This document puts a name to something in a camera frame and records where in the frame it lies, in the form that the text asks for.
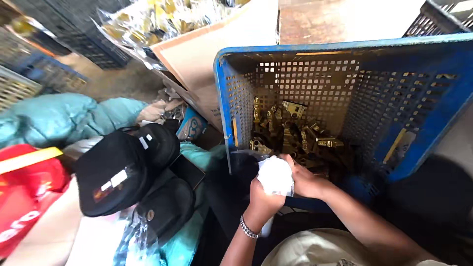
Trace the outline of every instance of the wrist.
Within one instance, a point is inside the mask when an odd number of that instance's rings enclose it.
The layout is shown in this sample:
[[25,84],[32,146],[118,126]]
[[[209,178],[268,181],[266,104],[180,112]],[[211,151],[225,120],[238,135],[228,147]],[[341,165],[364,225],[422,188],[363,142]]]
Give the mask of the wrist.
[[262,221],[261,213],[257,213],[257,211],[252,208],[251,204],[248,206],[246,211],[243,213],[243,220],[245,221],[246,226],[256,234],[261,232],[264,224],[267,221]]
[[319,199],[324,201],[325,203],[328,203],[331,199],[336,198],[336,194],[339,192],[340,188],[338,188],[333,183],[330,183],[330,185],[321,188]]

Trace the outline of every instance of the beige clothing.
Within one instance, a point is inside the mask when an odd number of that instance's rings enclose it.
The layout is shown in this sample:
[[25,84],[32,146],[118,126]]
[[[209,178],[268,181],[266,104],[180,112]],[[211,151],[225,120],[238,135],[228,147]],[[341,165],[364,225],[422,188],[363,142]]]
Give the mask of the beige clothing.
[[[314,229],[286,238],[263,261],[262,266],[374,266],[366,248],[342,230]],[[446,266],[427,260],[416,266]]]

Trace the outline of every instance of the silver bracelet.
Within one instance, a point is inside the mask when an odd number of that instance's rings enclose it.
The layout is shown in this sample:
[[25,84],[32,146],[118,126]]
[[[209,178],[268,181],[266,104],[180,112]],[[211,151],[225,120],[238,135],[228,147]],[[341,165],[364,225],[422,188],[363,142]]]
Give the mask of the silver bracelet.
[[245,224],[245,221],[243,220],[243,215],[240,217],[240,224],[241,224],[241,228],[243,229],[243,232],[245,232],[245,234],[248,236],[248,237],[251,237],[253,239],[258,239],[259,235],[258,234],[255,234],[253,231],[251,231],[248,226],[246,226]]

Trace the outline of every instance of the red plastic bag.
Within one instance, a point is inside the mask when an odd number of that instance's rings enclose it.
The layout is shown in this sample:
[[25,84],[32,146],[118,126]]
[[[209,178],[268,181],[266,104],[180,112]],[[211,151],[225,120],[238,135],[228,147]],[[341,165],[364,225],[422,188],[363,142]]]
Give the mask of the red plastic bag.
[[[0,150],[0,161],[36,151],[28,144]],[[40,217],[67,189],[61,162],[47,159],[0,175],[0,258],[8,257]]]

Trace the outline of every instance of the cardboard box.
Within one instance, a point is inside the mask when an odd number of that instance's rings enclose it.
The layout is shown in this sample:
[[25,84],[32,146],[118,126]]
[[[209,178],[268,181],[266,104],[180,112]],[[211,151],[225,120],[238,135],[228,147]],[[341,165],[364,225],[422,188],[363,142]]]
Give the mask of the cardboard box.
[[150,48],[187,90],[194,109],[222,131],[213,62],[226,47],[276,45],[277,0],[251,0],[235,14]]

